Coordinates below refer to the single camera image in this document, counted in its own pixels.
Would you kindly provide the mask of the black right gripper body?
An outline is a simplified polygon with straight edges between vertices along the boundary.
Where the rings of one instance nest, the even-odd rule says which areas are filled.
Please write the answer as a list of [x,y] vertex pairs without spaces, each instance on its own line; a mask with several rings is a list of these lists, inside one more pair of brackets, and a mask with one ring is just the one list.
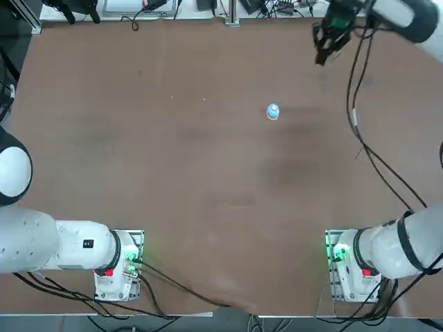
[[326,14],[321,21],[323,34],[331,37],[350,33],[358,13],[358,1],[329,1]]

